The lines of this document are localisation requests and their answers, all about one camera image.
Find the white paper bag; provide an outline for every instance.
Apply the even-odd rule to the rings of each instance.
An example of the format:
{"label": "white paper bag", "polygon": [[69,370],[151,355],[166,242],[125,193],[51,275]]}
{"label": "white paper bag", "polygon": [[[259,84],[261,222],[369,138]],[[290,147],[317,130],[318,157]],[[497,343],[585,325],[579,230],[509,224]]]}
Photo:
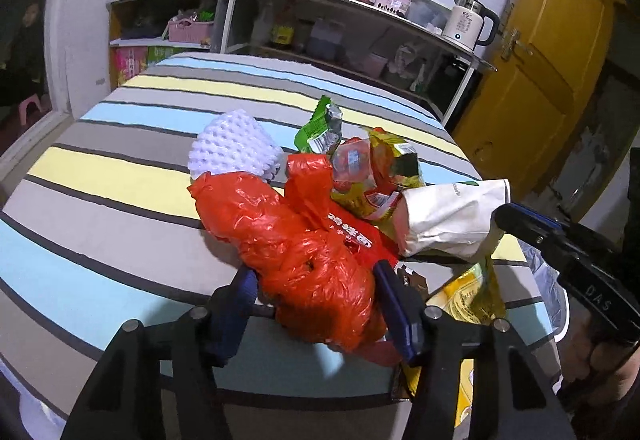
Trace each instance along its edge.
{"label": "white paper bag", "polygon": [[393,214],[400,254],[437,249],[475,263],[498,246],[491,214],[510,200],[507,179],[408,189]]}

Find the red plastic bag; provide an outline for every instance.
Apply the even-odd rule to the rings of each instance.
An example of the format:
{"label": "red plastic bag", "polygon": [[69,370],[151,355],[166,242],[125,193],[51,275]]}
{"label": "red plastic bag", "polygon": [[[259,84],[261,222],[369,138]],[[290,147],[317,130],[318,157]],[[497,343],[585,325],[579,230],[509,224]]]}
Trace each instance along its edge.
{"label": "red plastic bag", "polygon": [[284,198],[249,173],[205,173],[189,191],[207,231],[258,272],[292,334],[347,351],[373,343],[386,327],[370,268],[396,257],[375,227],[331,200],[326,156],[291,155],[287,167]]}

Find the yellow snack package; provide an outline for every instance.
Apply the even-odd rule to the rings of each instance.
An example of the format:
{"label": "yellow snack package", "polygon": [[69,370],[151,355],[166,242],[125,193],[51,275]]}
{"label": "yellow snack package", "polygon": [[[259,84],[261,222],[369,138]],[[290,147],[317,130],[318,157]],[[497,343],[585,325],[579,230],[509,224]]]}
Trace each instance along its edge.
{"label": "yellow snack package", "polygon": [[[498,291],[491,258],[476,263],[462,276],[454,279],[434,294],[426,302],[442,308],[458,321],[475,324],[489,324],[497,317],[505,317],[504,302]],[[456,426],[471,413],[473,402],[472,359],[465,359],[460,366],[460,389],[456,409]],[[420,378],[420,368],[411,368],[402,364],[407,389],[415,395]]]}
{"label": "yellow snack package", "polygon": [[424,186],[420,178],[418,153],[412,144],[382,128],[369,130],[374,178],[382,189],[398,191]]}

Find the person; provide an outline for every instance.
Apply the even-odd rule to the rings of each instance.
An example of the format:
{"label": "person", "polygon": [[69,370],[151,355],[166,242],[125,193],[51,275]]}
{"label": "person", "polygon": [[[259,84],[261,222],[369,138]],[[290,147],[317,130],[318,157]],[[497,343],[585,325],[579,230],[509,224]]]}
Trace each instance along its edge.
{"label": "person", "polygon": [[[622,253],[614,274],[623,286],[640,299],[640,148],[629,150],[629,213],[624,229]],[[622,366],[620,360],[629,346],[590,339],[589,315],[581,320],[568,338],[562,359],[563,384],[584,380],[591,372],[611,372],[596,388],[583,397],[582,405],[572,420],[578,438],[615,438],[632,440],[640,437],[640,348]]]}
{"label": "person", "polygon": [[33,94],[42,96],[43,78],[44,25],[40,5],[33,2],[24,11],[5,68],[0,70],[0,106],[16,105]]}

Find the electric kettle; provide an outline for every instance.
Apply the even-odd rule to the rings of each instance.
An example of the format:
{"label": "electric kettle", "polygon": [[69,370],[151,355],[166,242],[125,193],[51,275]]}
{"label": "electric kettle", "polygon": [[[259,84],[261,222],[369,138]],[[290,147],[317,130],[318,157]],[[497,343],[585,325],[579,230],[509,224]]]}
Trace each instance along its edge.
{"label": "electric kettle", "polygon": [[[476,45],[489,45],[498,32],[500,25],[498,15],[487,9],[478,0],[455,0],[455,2],[456,5],[451,10],[451,16],[442,35],[466,46],[469,50],[473,50]],[[485,40],[478,40],[485,18],[492,21],[491,33]]]}

